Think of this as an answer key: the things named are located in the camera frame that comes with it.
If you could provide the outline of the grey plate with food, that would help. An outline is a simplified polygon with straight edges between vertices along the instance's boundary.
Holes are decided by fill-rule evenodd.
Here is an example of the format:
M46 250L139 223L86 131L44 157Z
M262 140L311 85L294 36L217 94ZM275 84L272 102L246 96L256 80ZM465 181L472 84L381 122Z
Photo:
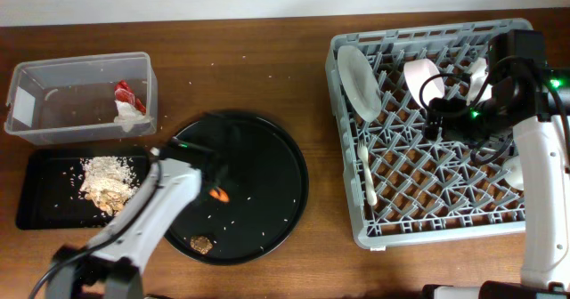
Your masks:
M355 112L371 123L381 112L379 84L365 55L355 46L338 49L338 73Z

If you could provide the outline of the orange carrot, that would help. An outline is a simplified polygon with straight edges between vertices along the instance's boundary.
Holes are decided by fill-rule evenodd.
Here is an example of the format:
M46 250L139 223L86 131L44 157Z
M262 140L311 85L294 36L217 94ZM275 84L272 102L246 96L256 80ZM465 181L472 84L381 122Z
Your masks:
M223 202L223 203L229 203L230 202L230 198L228 196L228 194L221 188L216 187L213 188L212 190L209 191L208 193L212 198Z

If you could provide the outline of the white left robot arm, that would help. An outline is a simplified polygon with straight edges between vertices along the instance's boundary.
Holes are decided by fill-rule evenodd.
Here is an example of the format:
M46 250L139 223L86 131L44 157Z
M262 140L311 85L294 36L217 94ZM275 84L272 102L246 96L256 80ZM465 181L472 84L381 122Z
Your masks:
M46 298L85 298L83 286L104 284L101 298L144 298L142 274L176 217L225 175L223 152L171 138L151 149L151 167L120 213L85 246L61 247L34 285Z

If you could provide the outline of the white tissue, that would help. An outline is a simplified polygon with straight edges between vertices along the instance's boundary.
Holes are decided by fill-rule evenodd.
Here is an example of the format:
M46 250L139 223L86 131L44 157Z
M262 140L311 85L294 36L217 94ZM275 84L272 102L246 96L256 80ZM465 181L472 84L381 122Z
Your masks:
M115 101L118 114L113 122L129 135L147 135L156 132L155 119L151 115L142 113L127 102Z

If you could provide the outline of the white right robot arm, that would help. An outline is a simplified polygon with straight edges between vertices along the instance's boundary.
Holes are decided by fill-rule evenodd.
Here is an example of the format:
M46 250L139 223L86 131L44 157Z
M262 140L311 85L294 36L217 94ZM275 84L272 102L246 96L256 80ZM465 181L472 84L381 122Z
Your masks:
M460 141L470 159L492 138L517 148L525 197L525 255L517 283L424 287L433 298L569 296L569 71L549 67L542 32L513 29L488 44L488 72L475 96L445 99L438 75L419 80L424 136Z

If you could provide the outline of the brown cookie piece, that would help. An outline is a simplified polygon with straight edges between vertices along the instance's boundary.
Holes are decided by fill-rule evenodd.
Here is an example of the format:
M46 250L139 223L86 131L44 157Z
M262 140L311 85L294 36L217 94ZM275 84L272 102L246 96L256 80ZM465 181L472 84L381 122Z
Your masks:
M205 236L192 236L190 246L193 251L206 255L213 248L213 243Z

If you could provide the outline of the cream cup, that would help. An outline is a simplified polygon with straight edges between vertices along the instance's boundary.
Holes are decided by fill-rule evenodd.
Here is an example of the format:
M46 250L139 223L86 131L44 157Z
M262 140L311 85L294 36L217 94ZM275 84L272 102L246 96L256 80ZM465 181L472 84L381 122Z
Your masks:
M524 189L524 179L520 156L515 156L506 160L502 165L502 169L507 172L504 175L504 180L508 185L516 190Z

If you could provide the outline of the pink bowl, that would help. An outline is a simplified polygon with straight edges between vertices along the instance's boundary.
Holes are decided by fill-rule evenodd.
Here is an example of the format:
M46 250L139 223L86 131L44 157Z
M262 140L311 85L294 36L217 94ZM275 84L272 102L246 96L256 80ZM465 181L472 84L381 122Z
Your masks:
M403 74L408 90L413 100L420 105L420 88L430 77L438 75L439 70L435 63L429 59L408 61L403 66ZM426 105L431 100L444 97L444 82L442 78L436 78L427 83L422 92Z

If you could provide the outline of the red snack wrapper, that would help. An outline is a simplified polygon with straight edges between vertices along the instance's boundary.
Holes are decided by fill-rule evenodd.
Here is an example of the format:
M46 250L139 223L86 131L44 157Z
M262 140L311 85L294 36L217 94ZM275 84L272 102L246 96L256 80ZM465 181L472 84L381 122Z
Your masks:
M146 114L146 108L143 103L135 96L134 91L125 80L119 81L115 85L115 99L124 103L129 103L143 115Z

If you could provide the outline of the round black tray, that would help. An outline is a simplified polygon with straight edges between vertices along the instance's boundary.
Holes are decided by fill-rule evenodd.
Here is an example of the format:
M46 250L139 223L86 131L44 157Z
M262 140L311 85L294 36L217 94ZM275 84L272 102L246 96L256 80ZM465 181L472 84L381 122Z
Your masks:
M223 152L225 175L215 186L230 202L202 191L174 220L166 240L190 258L214 265L247 263L277 248L305 210L309 177L303 154L291 136L271 120L243 110L206 112L175 137ZM213 248L201 255L192 236Z

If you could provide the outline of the white plastic fork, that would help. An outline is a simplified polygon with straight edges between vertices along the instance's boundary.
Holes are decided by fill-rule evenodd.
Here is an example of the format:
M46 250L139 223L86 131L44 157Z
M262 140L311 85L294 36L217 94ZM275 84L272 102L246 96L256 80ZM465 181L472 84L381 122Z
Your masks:
M362 161L366 201L369 206L375 206L378 203L378 197L376 195L373 179L371 176L371 170L369 165L369 151L367 149L364 139L360 139L358 141L357 156Z

